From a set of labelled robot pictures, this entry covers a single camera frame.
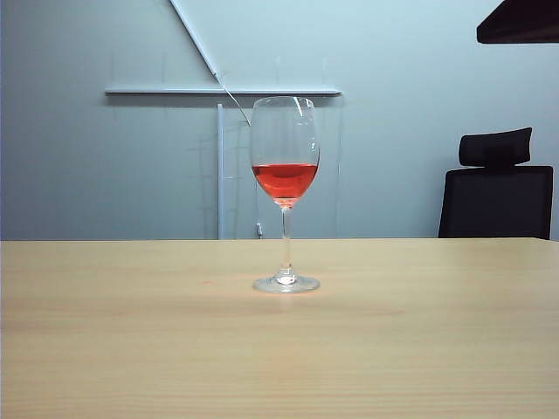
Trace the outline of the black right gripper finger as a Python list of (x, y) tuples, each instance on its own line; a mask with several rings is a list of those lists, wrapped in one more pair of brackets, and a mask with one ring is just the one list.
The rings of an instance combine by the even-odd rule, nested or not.
[(476, 29), (481, 44), (558, 42), (557, 0), (502, 1)]

